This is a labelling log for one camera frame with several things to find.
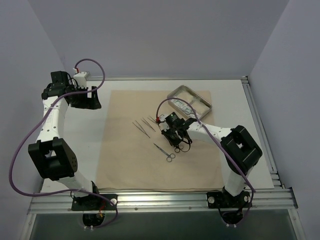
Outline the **steel surgical forceps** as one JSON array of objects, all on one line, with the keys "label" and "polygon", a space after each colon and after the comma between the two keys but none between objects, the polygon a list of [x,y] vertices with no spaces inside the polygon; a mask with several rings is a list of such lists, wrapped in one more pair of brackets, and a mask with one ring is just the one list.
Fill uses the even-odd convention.
[{"label": "steel surgical forceps", "polygon": [[175,153],[180,153],[180,152],[183,152],[184,151],[184,146],[179,144],[179,145],[176,145],[174,146],[174,152]]}]

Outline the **steel surgical scissors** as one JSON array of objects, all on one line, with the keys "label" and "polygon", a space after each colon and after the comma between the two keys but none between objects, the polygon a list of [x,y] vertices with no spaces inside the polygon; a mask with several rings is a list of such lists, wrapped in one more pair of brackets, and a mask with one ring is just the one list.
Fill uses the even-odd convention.
[{"label": "steel surgical scissors", "polygon": [[176,155],[174,153],[167,153],[164,149],[162,149],[157,144],[153,143],[153,145],[166,156],[167,162],[169,162],[169,163],[172,162],[172,160],[176,157]]}]

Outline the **curved tip steel tweezers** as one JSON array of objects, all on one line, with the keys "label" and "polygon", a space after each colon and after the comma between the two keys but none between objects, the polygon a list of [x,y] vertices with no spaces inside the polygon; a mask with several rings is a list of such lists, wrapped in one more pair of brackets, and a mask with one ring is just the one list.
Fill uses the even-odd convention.
[{"label": "curved tip steel tweezers", "polygon": [[156,130],[148,123],[147,120],[145,120],[144,118],[141,119],[141,121],[146,124],[149,128],[151,128],[154,132],[156,132]]}]

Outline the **metal instrument tray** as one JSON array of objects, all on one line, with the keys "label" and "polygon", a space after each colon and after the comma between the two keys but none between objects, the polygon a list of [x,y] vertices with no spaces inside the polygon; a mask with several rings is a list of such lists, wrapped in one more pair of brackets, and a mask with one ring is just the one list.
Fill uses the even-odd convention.
[{"label": "metal instrument tray", "polygon": [[168,104],[185,118],[197,117],[201,120],[212,110],[212,104],[186,85],[180,85],[167,95]]}]

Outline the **beige cloth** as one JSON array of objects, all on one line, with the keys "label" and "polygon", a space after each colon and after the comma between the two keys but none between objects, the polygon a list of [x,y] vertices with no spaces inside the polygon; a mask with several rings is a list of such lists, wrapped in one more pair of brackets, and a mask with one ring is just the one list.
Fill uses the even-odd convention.
[{"label": "beige cloth", "polygon": [[224,186],[220,150],[194,140],[175,150],[149,120],[170,114],[167,91],[113,90],[101,142],[96,185],[101,189],[211,191]]}]

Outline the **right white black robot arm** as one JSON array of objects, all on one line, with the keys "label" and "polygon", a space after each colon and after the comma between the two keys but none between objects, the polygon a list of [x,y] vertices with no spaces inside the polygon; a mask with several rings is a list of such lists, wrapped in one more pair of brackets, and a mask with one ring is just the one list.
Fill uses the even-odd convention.
[{"label": "right white black robot arm", "polygon": [[238,125],[234,128],[206,124],[195,118],[187,120],[173,113],[156,118],[161,134],[175,149],[181,143],[191,145],[193,140],[215,144],[224,154],[230,174],[223,187],[223,203],[234,206],[240,201],[245,186],[252,188],[248,176],[262,157],[263,152],[247,129]]}]

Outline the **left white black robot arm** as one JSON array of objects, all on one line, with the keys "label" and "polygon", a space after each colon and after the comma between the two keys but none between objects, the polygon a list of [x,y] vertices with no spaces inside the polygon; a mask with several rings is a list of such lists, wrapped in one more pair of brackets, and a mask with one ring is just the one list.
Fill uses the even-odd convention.
[{"label": "left white black robot arm", "polygon": [[68,107],[78,109],[101,109],[97,91],[90,97],[87,80],[89,72],[77,72],[70,76],[65,71],[51,72],[52,82],[41,94],[43,115],[46,120],[36,142],[28,145],[28,153],[43,179],[65,185],[68,189],[84,190],[75,194],[83,197],[83,204],[90,210],[100,206],[101,197],[93,181],[78,171],[76,154],[63,138],[65,115]]}]

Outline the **green white suture packet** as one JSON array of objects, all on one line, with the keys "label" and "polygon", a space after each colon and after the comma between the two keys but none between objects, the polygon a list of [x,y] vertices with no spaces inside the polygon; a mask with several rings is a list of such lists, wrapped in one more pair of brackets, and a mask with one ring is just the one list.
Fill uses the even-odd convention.
[{"label": "green white suture packet", "polygon": [[185,102],[178,99],[172,99],[171,102],[186,116],[193,114],[192,108]]}]

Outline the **back aluminium rail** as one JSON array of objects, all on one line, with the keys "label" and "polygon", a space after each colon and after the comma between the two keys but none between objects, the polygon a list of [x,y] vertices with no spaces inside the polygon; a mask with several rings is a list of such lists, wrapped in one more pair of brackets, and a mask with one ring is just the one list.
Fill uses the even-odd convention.
[{"label": "back aluminium rail", "polygon": [[191,81],[191,80],[241,80],[241,81],[248,81],[248,76],[242,77],[233,77],[233,78],[216,78],[216,77],[173,77],[173,76],[160,76],[160,77],[151,77],[151,76],[140,76],[140,77],[107,77],[106,81]]}]

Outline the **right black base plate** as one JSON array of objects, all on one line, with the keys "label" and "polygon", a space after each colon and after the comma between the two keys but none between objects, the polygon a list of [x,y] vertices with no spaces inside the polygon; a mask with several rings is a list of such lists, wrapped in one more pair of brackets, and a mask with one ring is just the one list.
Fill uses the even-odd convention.
[{"label": "right black base plate", "polygon": [[240,209],[252,206],[251,196],[248,191],[242,191],[237,196],[232,196],[227,191],[210,191],[206,193],[209,209]]}]

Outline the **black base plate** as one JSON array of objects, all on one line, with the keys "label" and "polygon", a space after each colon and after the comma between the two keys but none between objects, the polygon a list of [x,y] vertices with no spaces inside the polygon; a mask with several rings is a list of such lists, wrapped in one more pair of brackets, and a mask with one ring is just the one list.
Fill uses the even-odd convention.
[{"label": "black base plate", "polygon": [[252,206],[251,196],[248,191],[242,191],[237,196],[232,196],[227,191],[210,191],[206,193],[209,209],[240,209]]},{"label": "black base plate", "polygon": [[98,210],[115,210],[118,202],[118,195],[102,194],[103,197],[113,202],[111,205],[108,201],[93,195],[74,197],[72,201],[72,211],[98,211]]}]

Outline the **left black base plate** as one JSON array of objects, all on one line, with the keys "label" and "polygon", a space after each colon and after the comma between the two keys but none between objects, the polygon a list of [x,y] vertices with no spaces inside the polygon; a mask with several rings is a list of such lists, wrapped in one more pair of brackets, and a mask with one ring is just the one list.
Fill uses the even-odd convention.
[{"label": "left black base plate", "polygon": [[111,205],[108,201],[93,195],[74,197],[72,201],[72,211],[98,211],[98,210],[115,210],[118,202],[118,195],[102,194],[103,197],[113,202]]}]

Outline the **front aluminium rail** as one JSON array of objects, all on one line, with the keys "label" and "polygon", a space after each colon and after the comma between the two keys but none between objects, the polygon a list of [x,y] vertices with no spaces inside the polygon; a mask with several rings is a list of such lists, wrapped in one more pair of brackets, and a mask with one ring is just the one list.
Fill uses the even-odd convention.
[{"label": "front aluminium rail", "polygon": [[[119,213],[206,212],[207,196],[204,192],[118,192]],[[259,189],[254,193],[251,210],[296,209],[291,189]],[[80,214],[72,210],[68,194],[35,197],[31,200],[29,214]]]}]

